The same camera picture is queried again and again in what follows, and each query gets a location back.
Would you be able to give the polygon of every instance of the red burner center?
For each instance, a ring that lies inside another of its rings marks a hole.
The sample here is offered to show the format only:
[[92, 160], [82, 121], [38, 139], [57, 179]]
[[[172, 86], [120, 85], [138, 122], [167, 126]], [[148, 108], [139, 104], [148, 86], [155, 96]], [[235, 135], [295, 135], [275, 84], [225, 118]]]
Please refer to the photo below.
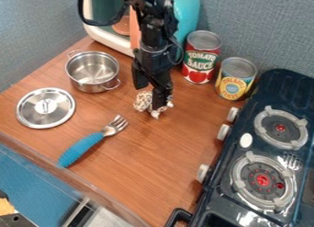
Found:
[[270, 183], [270, 179], [268, 176], [265, 175], [259, 175], [256, 177], [257, 183], [262, 187], [267, 187]]
[[275, 128], [277, 129], [277, 131], [279, 132], [285, 132], [286, 131], [286, 126], [283, 124], [278, 124], [275, 126]]
[[282, 188], [285, 187], [285, 185], [284, 185], [283, 183], [277, 183], [277, 187], [280, 188], [280, 189], [282, 189]]

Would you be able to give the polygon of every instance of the black stovetop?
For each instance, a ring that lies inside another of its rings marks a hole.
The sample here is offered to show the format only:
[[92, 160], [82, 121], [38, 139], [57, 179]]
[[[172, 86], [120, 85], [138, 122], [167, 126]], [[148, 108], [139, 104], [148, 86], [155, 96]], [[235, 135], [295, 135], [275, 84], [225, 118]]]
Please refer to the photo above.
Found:
[[[207, 172], [195, 214], [175, 210], [166, 226], [314, 226], [313, 120], [314, 79], [263, 74]], [[246, 133], [252, 144], [243, 148]]]

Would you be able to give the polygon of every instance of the can label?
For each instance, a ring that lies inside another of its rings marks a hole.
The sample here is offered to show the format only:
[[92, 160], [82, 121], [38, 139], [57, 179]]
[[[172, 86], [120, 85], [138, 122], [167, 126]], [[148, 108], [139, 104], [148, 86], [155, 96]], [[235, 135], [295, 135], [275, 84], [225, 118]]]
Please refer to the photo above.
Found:
[[213, 77], [213, 70], [218, 55], [205, 51], [187, 51], [183, 67], [186, 80], [195, 84], [204, 84]]
[[238, 78], [223, 73], [220, 68], [215, 87], [217, 93], [228, 100], [239, 100], [251, 89], [255, 77]]

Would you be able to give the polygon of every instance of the blue fork handle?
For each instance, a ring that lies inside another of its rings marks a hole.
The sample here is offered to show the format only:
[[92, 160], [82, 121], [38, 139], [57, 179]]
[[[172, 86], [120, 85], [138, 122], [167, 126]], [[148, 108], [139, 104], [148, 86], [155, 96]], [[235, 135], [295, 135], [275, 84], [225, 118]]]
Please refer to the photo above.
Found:
[[68, 167], [76, 162], [76, 160], [78, 160], [90, 148], [101, 142], [104, 138], [104, 134], [100, 132], [86, 136], [63, 153], [63, 155], [59, 158], [58, 165]]

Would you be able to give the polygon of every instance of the cable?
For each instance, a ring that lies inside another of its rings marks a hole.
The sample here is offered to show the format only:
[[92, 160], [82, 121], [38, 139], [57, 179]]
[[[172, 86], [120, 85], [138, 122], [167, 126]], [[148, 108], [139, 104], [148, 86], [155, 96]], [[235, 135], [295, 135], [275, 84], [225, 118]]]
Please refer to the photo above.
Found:
[[177, 40], [176, 40], [174, 37], [170, 38], [169, 41], [172, 42], [172, 45], [176, 46], [176, 47], [180, 50], [181, 56], [180, 56], [178, 62], [174, 62], [174, 60], [173, 60], [173, 59], [171, 58], [171, 56], [170, 56], [170, 52], [168, 52], [168, 55], [167, 55], [169, 62], [170, 62], [171, 64], [173, 64], [173, 65], [177, 65], [177, 64], [181, 63], [182, 60], [184, 59], [184, 57], [185, 57], [185, 51], [184, 51], [184, 49], [182, 48], [182, 46], [177, 42]]

